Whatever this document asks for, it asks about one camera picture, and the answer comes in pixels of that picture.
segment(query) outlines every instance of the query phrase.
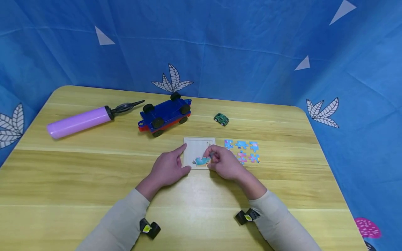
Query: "blue toy car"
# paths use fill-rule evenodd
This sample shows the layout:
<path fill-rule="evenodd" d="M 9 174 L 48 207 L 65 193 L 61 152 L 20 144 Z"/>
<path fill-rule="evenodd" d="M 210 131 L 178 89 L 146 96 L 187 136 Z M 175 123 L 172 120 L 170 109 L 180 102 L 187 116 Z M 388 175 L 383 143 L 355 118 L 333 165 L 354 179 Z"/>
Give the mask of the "blue toy car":
<path fill-rule="evenodd" d="M 153 106 L 147 104 L 139 114 L 142 120 L 138 122 L 140 132 L 151 131 L 154 137 L 162 135 L 163 131 L 176 124 L 183 124 L 191 115 L 191 99 L 182 99 L 177 92 L 170 96 L 170 100 Z"/>

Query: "pink mushroom pattern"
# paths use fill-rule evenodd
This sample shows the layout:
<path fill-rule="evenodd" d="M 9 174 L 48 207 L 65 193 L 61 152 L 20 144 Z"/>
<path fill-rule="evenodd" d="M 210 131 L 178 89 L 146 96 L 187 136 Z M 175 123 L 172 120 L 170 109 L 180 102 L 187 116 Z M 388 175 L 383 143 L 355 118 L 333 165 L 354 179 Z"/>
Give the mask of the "pink mushroom pattern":
<path fill-rule="evenodd" d="M 366 218 L 356 218 L 355 223 L 363 238 L 380 238 L 381 232 L 374 222 Z"/>

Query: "black wheel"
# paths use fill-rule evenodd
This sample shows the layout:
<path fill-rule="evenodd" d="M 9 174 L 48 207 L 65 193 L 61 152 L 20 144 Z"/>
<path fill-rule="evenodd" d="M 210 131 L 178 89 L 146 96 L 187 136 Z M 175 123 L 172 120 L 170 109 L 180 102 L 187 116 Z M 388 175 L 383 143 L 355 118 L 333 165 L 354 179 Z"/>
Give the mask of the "black wheel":
<path fill-rule="evenodd" d="M 162 118 L 156 118 L 156 119 L 154 119 L 154 121 L 152 121 L 152 127 L 159 128 L 159 127 L 163 126 L 164 123 L 165 123 L 165 121 L 163 121 Z"/>
<path fill-rule="evenodd" d="M 189 110 L 190 110 L 190 106 L 187 105 L 187 104 L 185 104 L 185 105 L 183 105 L 182 107 L 180 107 L 180 112 L 181 112 L 181 114 L 186 114 L 186 113 L 189 112 Z"/>
<path fill-rule="evenodd" d="M 148 113 L 151 112 L 155 109 L 155 107 L 152 104 L 146 104 L 142 110 L 144 111 L 144 113 Z"/>
<path fill-rule="evenodd" d="M 156 137 L 159 137 L 160 135 L 162 135 L 162 133 L 163 133 L 163 130 L 159 130 L 159 131 L 152 133 L 152 136 L 154 136 L 156 138 Z"/>
<path fill-rule="evenodd" d="M 179 121 L 179 124 L 183 124 L 183 123 L 185 123 L 187 121 L 187 117 L 184 117 L 184 118 L 182 118 L 180 121 Z"/>
<path fill-rule="evenodd" d="M 175 101 L 176 99 L 181 98 L 181 95 L 178 92 L 173 92 L 172 95 L 170 96 L 171 101 Z"/>

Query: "person's right hand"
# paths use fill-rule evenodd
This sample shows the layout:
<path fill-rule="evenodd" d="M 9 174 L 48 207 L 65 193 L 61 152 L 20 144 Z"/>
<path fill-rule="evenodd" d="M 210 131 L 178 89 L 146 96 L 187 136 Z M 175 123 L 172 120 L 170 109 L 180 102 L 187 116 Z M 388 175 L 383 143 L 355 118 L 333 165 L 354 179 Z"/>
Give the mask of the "person's right hand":
<path fill-rule="evenodd" d="M 226 148 L 212 145 L 207 148 L 204 157 L 210 156 L 212 152 L 214 153 L 211 158 L 211 163 L 208 164 L 208 168 L 217 172 L 222 178 L 237 181 L 248 172 L 243 165 L 240 164 L 236 156 Z"/>

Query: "puzzle piece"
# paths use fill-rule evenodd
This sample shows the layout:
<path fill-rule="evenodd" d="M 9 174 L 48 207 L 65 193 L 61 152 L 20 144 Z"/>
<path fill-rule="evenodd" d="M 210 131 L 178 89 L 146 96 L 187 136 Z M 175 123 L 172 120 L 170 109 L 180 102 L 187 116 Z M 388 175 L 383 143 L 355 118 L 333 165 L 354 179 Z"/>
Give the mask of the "puzzle piece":
<path fill-rule="evenodd" d="M 238 149 L 241 149 L 242 147 L 243 149 L 247 149 L 248 147 L 248 144 L 245 141 L 237 141 L 237 144 L 235 145 L 237 145 Z"/>
<path fill-rule="evenodd" d="M 260 162 L 260 155 L 259 155 L 259 154 L 256 154 L 256 155 L 254 156 L 254 154 L 252 153 L 252 154 L 250 154 L 250 156 L 248 157 L 248 159 L 251 160 L 251 163 L 254 163 L 254 162 L 256 162 L 256 161 L 257 161 L 257 163 L 261 163 L 261 162 Z"/>
<path fill-rule="evenodd" d="M 193 160 L 193 164 L 196 166 L 206 166 L 210 160 L 210 157 L 197 157 L 195 160 Z"/>
<path fill-rule="evenodd" d="M 255 141 L 250 141 L 250 149 L 254 152 L 257 152 L 260 148 L 258 147 L 258 143 Z"/>
<path fill-rule="evenodd" d="M 230 148 L 233 148 L 233 140 L 231 139 L 225 139 L 225 147 L 227 150 L 230 150 Z"/>
<path fill-rule="evenodd" d="M 245 158 L 247 157 L 247 154 L 243 153 L 243 151 L 240 151 L 237 155 L 240 157 L 237 160 L 240 161 L 242 165 L 244 165 L 244 163 L 247 162 L 247 159 Z"/>

